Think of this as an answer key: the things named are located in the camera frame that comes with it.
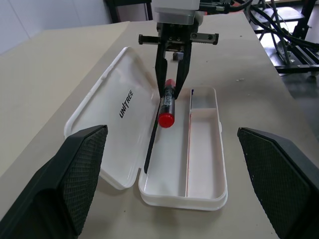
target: case lid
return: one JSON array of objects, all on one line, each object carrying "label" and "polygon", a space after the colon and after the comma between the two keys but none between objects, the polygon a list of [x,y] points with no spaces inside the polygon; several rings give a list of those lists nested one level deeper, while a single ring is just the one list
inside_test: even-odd
[{"label": "case lid", "polygon": [[125,47],[68,120],[64,136],[106,124],[100,176],[117,189],[129,188],[145,161],[158,103],[151,74]]}]

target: table surface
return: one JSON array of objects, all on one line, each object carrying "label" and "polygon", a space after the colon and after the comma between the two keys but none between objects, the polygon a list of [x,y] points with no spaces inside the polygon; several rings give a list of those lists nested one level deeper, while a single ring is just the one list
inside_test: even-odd
[{"label": "table surface", "polygon": [[[206,16],[199,31],[219,33],[219,43],[193,44],[185,87],[209,85],[216,89],[223,125],[226,205],[215,212],[153,207],[141,199],[137,181],[132,188],[118,191],[99,179],[80,239],[278,238],[254,194],[237,129],[250,127],[286,137],[317,166],[319,144],[244,14]],[[8,107],[1,101],[1,122],[4,119],[7,125],[1,123],[0,150],[8,159],[1,164],[14,161],[0,178],[0,217],[36,170],[60,148],[66,121],[123,47],[132,46],[156,79],[157,48],[138,45],[139,34],[156,35],[156,23],[49,31],[0,59],[0,72],[8,68],[4,74],[7,82],[2,79],[1,85],[10,89],[9,95],[0,87],[9,101]],[[102,56],[103,49],[108,50]],[[176,66],[170,64],[167,77],[175,76]]]}]

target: red cap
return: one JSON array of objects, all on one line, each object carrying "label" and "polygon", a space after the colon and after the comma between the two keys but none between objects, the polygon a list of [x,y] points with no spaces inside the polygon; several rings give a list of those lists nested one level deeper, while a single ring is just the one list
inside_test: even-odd
[{"label": "red cap", "polygon": [[170,113],[163,113],[159,115],[159,124],[163,128],[169,128],[174,124],[175,118]]},{"label": "red cap", "polygon": [[173,79],[168,79],[167,81],[165,81],[165,87],[166,86],[172,86],[175,87],[176,83]]}]

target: wall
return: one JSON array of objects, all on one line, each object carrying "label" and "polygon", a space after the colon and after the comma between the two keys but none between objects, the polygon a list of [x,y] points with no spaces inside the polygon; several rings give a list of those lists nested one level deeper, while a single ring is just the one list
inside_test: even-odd
[{"label": "wall", "polygon": [[0,54],[46,29],[108,23],[103,0],[0,0]]}]

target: white robot part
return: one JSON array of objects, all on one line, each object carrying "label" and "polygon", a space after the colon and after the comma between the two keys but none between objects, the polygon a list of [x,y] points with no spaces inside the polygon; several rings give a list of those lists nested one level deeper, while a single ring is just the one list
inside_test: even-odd
[{"label": "white robot part", "polygon": [[200,0],[152,0],[154,11],[158,12],[156,21],[163,23],[192,25],[194,17],[202,22],[199,9]]}]

